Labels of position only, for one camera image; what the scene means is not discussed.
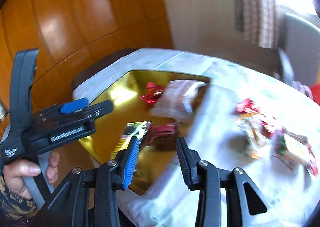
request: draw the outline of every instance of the table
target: table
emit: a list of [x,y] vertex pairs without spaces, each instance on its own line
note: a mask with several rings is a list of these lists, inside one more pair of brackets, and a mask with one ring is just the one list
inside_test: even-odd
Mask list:
[[[243,168],[274,207],[272,226],[302,226],[320,199],[319,178],[311,181],[304,169],[292,172],[270,156],[252,160],[243,152],[245,135],[235,125],[235,106],[251,98],[282,122],[289,131],[309,138],[316,158],[320,158],[320,106],[294,88],[254,70],[229,61],[177,50],[142,48],[122,57],[86,80],[73,98],[92,102],[113,82],[132,69],[154,69],[210,77],[211,82],[186,138],[218,168]],[[198,192],[184,185],[176,160],[173,176],[155,199],[119,191],[119,208],[136,226],[194,226]],[[222,199],[222,226],[226,226],[226,197]]]

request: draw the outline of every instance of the gray chair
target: gray chair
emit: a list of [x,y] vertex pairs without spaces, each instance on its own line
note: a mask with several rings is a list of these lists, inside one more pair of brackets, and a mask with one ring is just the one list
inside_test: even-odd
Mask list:
[[291,14],[284,14],[279,40],[280,78],[290,85],[316,84],[320,65],[320,29]]

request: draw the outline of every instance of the logo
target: logo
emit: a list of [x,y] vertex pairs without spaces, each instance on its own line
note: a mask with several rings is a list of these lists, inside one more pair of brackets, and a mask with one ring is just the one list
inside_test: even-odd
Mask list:
[[74,129],[74,130],[71,130],[71,131],[68,131],[68,132],[64,132],[64,133],[62,133],[62,134],[59,135],[59,136],[54,136],[54,137],[52,137],[52,138],[51,138],[51,142],[55,142],[56,140],[59,140],[59,139],[62,139],[62,138],[71,136],[71,135],[76,134],[76,133],[78,133],[78,132],[80,132],[80,131],[83,131],[83,130],[84,130],[84,127],[81,126],[81,127],[76,128],[76,129]]
[[13,149],[13,150],[8,149],[8,150],[5,150],[4,153],[7,155],[7,158],[11,158],[16,154],[17,150],[18,149]]

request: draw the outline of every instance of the gray handle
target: gray handle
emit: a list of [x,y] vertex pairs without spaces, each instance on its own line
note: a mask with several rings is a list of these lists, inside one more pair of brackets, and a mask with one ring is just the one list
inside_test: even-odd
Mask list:
[[[8,134],[9,134],[9,131],[10,131],[10,128],[11,126],[8,125],[3,136],[2,136],[2,139],[1,139],[1,142],[5,141],[8,137]],[[53,193],[54,191],[54,188],[51,184],[49,184],[48,180],[47,180],[47,177],[45,175],[45,171],[47,170],[48,166],[49,166],[49,156],[51,154],[51,151],[47,152],[47,153],[44,153],[44,154],[41,154],[38,156],[38,161],[39,161],[39,166],[40,166],[40,169],[41,169],[41,173],[42,175],[44,176],[44,179],[45,179],[45,182],[47,183],[47,186],[49,188],[49,191],[50,193]],[[23,176],[23,181],[24,181],[24,184],[26,185],[31,197],[33,198],[33,200],[35,201],[36,203],[36,206],[37,208],[40,210],[45,201],[44,201],[44,198],[42,197],[37,185],[36,185],[36,182],[35,180],[33,179],[33,177],[29,177],[29,176]]]

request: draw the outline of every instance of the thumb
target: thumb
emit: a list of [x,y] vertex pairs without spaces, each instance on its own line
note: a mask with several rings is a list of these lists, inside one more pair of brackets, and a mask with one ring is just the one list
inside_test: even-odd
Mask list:
[[15,179],[21,176],[37,176],[41,173],[40,167],[28,160],[20,159],[6,166],[6,176]]

